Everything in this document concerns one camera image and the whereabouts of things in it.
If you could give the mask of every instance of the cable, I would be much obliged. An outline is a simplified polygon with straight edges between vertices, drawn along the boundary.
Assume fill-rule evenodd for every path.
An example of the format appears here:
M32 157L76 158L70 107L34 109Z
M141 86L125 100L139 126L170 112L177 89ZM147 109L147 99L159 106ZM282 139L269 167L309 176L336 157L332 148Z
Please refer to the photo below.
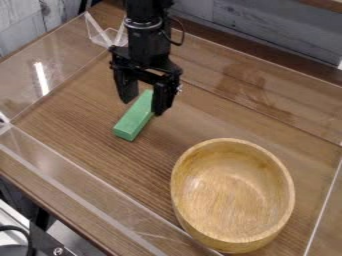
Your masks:
M32 239L30 237L28 232L23 228L16 227L16 226L11 226L11 225L0 226L0 232L6 232L6 231L18 231L26 236L26 238L27 238L27 256L31 256L32 250L34 250L34 245L32 245Z
M162 34L163 34L163 36L166 37L167 41L169 41L171 44L174 44L174 45L177 45L177 46L182 46L183 43L185 43L185 39L186 39L186 29L185 29L183 23L182 23L178 19L175 19L175 18L173 18L173 17L170 17L170 20L173 20L174 22L177 22L177 23L179 24L179 26L181 26L181 30L182 30L182 39L181 39L181 42L173 41L173 39L170 38L170 36L167 35L167 33L166 33L165 30L162 30Z

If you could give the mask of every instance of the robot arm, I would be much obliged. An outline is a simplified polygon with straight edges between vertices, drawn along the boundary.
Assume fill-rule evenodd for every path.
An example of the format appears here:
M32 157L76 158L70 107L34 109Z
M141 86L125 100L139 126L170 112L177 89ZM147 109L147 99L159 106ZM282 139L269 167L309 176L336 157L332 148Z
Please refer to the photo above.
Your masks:
M111 68L121 99L129 103L139 94L138 81L154 86L153 111L162 115L171 108L181 86L182 69L169 56L171 44L173 0L127 0L129 47L111 47ZM158 70L162 76L147 69Z

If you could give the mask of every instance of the bowl rim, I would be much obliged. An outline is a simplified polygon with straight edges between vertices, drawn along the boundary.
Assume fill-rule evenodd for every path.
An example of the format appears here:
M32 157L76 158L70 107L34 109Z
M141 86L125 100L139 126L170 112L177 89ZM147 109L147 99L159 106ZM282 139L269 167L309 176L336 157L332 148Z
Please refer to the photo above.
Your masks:
M206 230L199 230L197 227L194 227L193 223L187 220L187 218L185 217L185 214L182 213L181 209L179 209L179 204L175 202L175 189L174 189L174 176L175 176L175 173L177 173L177 170L179 169L179 165L182 164L182 162L185 161L186 157L195 151L198 150L199 148L202 148L203 146L207 146L210 144L214 144L214 143L218 143L218 142L234 142L234 143L239 143L239 144L243 144L243 145L247 145L247 146L252 146L253 148L256 148L257 150L260 150L261 152L264 152L270 158L272 160L277 163L277 165L280 166L281 168L281 173L284 174L285 176L285 179L286 179L286 186L289 188L289 203L288 203L288 208L286 208L286 211L282 215L282 218L278 220L278 222L272 226L270 229L268 229L266 231L264 231L262 233L257 234L257 235L253 235L250 236L249 238L238 238L238 239L222 239L213 236L213 234L209 234L206 232ZM293 182L293 178L292 178L292 175L290 175L290 172L286 168L286 166L284 165L282 161L278 159L278 157L269 151L266 150L264 147L261 147L260 145L257 145L256 143L253 142L249 142L246 140L242 140L242 139L235 139L235 138L217 138L217 139L210 139L210 140L206 140L198 144L195 144L190 149L186 150L186 152L182 154L182 156L179 157L177 163L175 163L175 166L174 166L174 169L173 169L173 174L171 174L171 182L170 182L170 190L171 190L171 200L173 200L173 206L174 206L174 209L175 211L178 212L177 215L181 215L182 219L186 221L187 225L191 226L191 228L198 232L201 233L202 235L205 235L206 237L209 237L210 239L214 239L215 241L221 241L221 242L225 242L225 243L252 243L252 242L257 242L260 240L265 240L266 238L277 235L277 233L284 229L290 217L292 217L292 214L293 214L293 211L294 211L294 206L296 206L296 187L294 187L294 182Z

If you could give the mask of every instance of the wooden bowl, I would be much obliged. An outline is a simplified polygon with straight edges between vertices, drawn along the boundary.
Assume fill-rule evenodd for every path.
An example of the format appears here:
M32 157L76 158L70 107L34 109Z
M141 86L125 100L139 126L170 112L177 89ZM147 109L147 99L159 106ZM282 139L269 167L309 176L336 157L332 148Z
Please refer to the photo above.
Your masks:
M247 141L214 139L179 158L171 197L194 239L221 252L246 253L285 227L296 190L285 165L268 150Z

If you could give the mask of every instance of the green block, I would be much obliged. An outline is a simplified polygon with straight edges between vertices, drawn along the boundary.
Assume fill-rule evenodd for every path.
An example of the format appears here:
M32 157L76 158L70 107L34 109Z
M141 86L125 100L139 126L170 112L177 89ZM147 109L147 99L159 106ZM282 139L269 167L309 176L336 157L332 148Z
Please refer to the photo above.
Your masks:
M114 126L114 134L122 139L134 141L154 116L151 112L153 97L154 91L146 90Z

